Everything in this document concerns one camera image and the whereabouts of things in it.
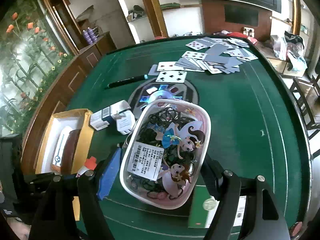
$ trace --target fairy wing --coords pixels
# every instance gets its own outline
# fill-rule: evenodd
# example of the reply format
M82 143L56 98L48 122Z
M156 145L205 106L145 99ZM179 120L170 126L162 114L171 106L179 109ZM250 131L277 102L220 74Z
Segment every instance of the fairy wing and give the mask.
M181 139L187 138L188 136L193 136L188 132L189 127L191 127L191 131L200 130L202 126L201 121L192 121L190 123L187 123L184 127L181 128L180 131L178 131L178 136Z

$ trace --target plastic container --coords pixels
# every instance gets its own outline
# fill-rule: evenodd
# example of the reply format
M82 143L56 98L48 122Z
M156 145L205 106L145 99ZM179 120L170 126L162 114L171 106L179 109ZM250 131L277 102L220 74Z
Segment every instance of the plastic container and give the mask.
M128 163L131 155L131 151L133 148L133 144L138 138L139 131L141 126L146 122L150 114L156 113L165 107L174 106L175 109L179 112L184 113L185 110L192 109L194 111L194 116L192 116L197 121L202 121L202 126L199 130L201 130L205 134L205 140L202 144L201 148L197 148L195 150L195 158L197 162L194 163L194 171L193 175L190 177L190 182L186 181L186 185L183 187L183 193L175 199L169 199L168 197L164 199L153 199L147 196L147 190L141 188L137 190L132 187L129 181L130 173L127 171ZM128 192L130 195L134 196L135 198L139 199L142 202L147 204L156 206L162 209L175 209L182 206L187 199L190 197L190 194L195 186L197 178L199 176L199 172L204 161L205 154L207 152L207 148L209 145L211 133L211 121L208 113L200 106L182 101L182 100L172 100L172 99L159 99L155 100L150 103L148 106L145 107L144 111L142 112L140 118L137 120L134 130L132 132L131 139L128 143L128 147L124 154L121 168L120 168L120 182L122 187Z

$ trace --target metal bolt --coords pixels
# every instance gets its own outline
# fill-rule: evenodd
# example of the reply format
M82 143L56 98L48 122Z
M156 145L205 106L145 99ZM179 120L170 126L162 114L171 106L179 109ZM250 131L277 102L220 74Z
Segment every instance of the metal bolt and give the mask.
M259 175L258 176L258 180L261 181L261 182L264 182L266 179L262 175Z
M88 177L91 177L93 174L94 174L93 170L88 170L88 171L85 172L85 175L88 176Z
M60 179L61 179L60 176L54 176L54 177L53 177L53 181L54 181L54 182L58 182L58 181L60 181Z
M233 172L230 170L225 170L223 173L224 173L224 175L229 176L229 177L231 177L233 175Z

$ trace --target green felt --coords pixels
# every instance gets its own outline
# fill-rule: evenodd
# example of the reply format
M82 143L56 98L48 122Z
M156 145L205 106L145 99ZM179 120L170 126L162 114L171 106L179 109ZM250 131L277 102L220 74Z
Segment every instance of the green felt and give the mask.
M178 60L188 50L185 44L192 40L151 43L106 55L86 78L68 109L88 108L95 112L127 100L142 82L109 90L103 90L103 87L147 74L159 61ZM307 201L302 193L302 179L308 177L308 169L302 170L301 167L306 165L301 164L300 157L307 152L301 151L301 145L299 147L299 128L292 121L293 106L288 110L285 95L270 75L270 66L263 59L257 59L240 65L239 73L188 72L187 80L196 87L199 105L211 119L207 154L238 176L254 178L263 175L275 189L277 204L282 212L285 211L288 226L293 225L301 209L300 202ZM113 153L111 148L125 138L113 126L95 131L89 156L103 160ZM187 227L191 200L189 198L176 210L162 210L144 204L126 193L118 175L108 199L101 201L100 206L116 239L202 238L206 229ZM78 226L84 229L81 221ZM237 239L239 227L232 232L235 234L231 239Z

